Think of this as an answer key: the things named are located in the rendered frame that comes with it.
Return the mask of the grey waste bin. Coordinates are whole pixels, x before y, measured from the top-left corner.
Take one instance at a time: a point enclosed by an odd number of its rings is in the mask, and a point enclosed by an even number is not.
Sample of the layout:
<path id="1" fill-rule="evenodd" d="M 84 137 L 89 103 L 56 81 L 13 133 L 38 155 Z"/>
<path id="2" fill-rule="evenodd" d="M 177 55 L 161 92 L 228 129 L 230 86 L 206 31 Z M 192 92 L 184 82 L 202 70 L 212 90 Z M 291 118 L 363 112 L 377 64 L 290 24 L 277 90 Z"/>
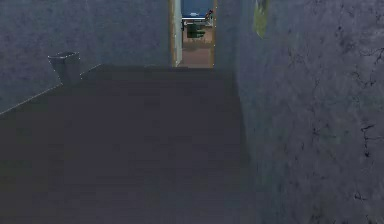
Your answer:
<path id="1" fill-rule="evenodd" d="M 81 80 L 78 52 L 59 52 L 49 56 L 48 61 L 63 85 L 74 85 Z"/>

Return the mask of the dark green chair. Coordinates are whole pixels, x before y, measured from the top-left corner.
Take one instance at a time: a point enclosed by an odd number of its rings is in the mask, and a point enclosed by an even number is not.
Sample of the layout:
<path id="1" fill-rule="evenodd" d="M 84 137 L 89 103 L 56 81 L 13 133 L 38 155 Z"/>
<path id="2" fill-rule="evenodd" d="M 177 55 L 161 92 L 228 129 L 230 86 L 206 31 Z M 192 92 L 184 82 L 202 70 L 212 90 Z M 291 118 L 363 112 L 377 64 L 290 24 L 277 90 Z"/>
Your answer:
<path id="1" fill-rule="evenodd" d="M 187 37 L 188 38 L 201 38 L 205 34 L 204 30 L 200 30 L 196 24 L 187 25 Z"/>

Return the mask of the white room door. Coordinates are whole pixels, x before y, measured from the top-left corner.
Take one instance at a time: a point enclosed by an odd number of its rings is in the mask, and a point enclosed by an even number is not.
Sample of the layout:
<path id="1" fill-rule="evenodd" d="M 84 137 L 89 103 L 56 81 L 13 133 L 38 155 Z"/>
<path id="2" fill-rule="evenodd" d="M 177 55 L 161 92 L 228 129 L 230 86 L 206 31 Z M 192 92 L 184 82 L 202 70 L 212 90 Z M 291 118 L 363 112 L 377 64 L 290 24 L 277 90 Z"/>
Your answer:
<path id="1" fill-rule="evenodd" d="M 175 44 L 175 66 L 178 67 L 182 61 L 182 13 L 181 0 L 174 1 L 174 44 Z"/>

